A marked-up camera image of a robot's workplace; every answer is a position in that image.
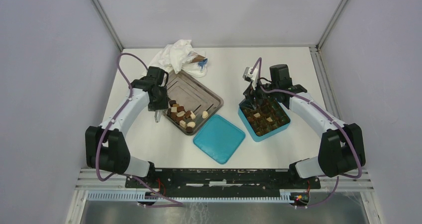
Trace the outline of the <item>metal serving tongs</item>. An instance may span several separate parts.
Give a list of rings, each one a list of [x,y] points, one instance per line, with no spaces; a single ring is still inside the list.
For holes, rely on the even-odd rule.
[[[163,114],[163,110],[156,110],[154,114],[154,120],[156,123],[159,123]]]

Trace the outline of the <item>stainless steel tray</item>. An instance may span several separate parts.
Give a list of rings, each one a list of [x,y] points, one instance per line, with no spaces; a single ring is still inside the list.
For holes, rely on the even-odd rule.
[[[189,136],[196,134],[224,104],[220,96],[184,71],[178,74],[170,72],[167,90],[169,101],[173,103],[163,111],[163,116],[183,134]],[[181,122],[176,114],[171,114],[171,107],[175,104],[183,106],[184,112],[194,114],[195,118],[184,115]],[[209,113],[206,119],[202,118],[203,111]]]

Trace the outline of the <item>teal chocolate box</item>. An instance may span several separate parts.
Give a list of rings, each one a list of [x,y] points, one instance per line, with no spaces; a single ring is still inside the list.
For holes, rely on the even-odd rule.
[[[255,118],[253,116],[255,113],[260,113],[261,116]],[[267,99],[264,105],[257,107],[255,110],[240,107],[238,115],[255,142],[261,142],[276,135],[287,129],[291,123],[291,119],[282,105],[273,98]],[[271,117],[273,122],[268,122],[266,120],[268,117]]]

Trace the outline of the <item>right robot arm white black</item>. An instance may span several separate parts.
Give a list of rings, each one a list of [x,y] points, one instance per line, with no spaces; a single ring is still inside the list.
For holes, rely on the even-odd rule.
[[[243,79],[249,83],[240,109],[256,111],[274,99],[305,121],[320,138],[318,155],[290,164],[288,183],[302,187],[316,176],[359,179],[366,163],[363,134],[360,126],[347,124],[320,106],[302,85],[293,84],[286,64],[270,67],[271,79],[263,84],[261,60],[247,67]]]

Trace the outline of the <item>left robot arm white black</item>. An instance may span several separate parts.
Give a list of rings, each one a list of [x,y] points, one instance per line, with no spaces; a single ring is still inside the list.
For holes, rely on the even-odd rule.
[[[155,112],[155,121],[159,122],[159,113],[169,105],[168,80],[168,72],[151,66],[146,76],[128,83],[129,91],[115,112],[100,125],[89,126],[85,132],[88,167],[137,176],[144,188],[156,183],[156,174],[150,171],[153,163],[132,156],[125,136],[144,109]]]

